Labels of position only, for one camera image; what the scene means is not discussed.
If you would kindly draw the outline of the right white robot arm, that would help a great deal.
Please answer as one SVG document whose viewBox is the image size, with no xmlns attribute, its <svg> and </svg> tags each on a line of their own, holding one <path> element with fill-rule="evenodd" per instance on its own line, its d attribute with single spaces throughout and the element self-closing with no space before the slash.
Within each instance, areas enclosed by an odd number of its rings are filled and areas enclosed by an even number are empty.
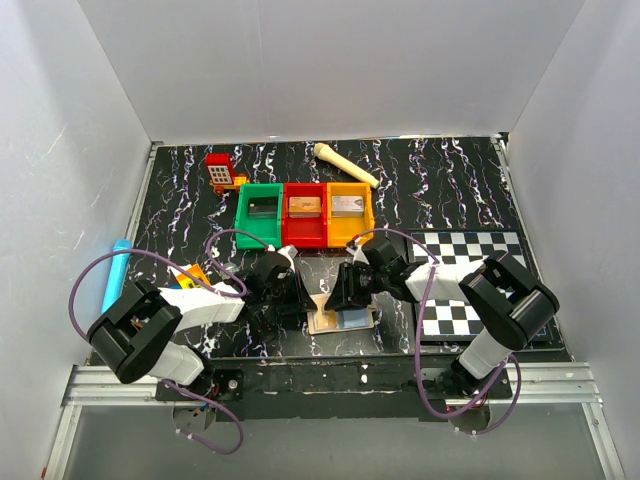
<svg viewBox="0 0 640 480">
<path fill-rule="evenodd" d="M 364 309 L 373 295 L 387 292 L 422 309 L 429 300 L 464 302 L 479 317 L 480 333 L 433 381 L 442 393 L 479 395 L 499 363 L 524 349 L 560 308 L 555 294 L 507 251 L 461 266 L 409 263 L 388 237 L 376 235 L 352 241 L 349 252 L 353 259 L 340 264 L 326 310 Z"/>
</svg>

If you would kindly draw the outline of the orange gold credit card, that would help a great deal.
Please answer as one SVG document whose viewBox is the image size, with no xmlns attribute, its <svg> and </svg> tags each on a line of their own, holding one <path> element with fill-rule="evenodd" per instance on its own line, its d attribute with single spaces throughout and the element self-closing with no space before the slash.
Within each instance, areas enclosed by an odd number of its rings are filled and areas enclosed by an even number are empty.
<svg viewBox="0 0 640 480">
<path fill-rule="evenodd" d="M 333 332 L 339 329 L 338 313 L 334 310 L 325 309 L 328 298 L 328 294 L 315 294 L 311 296 L 311 299 L 317 307 L 310 321 L 310 332 L 312 334 Z"/>
</svg>

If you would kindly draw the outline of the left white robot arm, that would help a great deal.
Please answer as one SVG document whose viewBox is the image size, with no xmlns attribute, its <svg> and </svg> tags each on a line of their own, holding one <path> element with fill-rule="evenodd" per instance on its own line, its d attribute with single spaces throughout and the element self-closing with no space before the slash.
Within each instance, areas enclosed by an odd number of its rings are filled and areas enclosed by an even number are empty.
<svg viewBox="0 0 640 480">
<path fill-rule="evenodd" d="M 213 386 L 202 354 L 172 341 L 175 333 L 240 319 L 260 342 L 270 341 L 289 321 L 315 312 L 302 276 L 294 266 L 297 249 L 268 251 L 249 270 L 212 286 L 156 288 L 147 280 L 130 285 L 91 325 L 89 344 L 123 384 L 145 375 L 178 383 L 193 400 Z"/>
</svg>

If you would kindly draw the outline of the beige leather card holder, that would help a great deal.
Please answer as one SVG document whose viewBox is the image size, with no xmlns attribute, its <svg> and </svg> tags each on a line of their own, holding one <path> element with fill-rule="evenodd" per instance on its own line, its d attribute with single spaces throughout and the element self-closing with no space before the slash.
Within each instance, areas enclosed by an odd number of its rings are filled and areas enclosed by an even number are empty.
<svg viewBox="0 0 640 480">
<path fill-rule="evenodd" d="M 352 330 L 370 329 L 374 326 L 373 313 L 375 312 L 375 305 L 369 305 L 365 309 L 355 310 L 343 310 L 338 313 L 339 329 L 333 332 L 312 334 L 310 332 L 310 321 L 314 312 L 307 313 L 307 326 L 310 335 L 321 335 L 330 333 L 340 333 Z"/>
</svg>

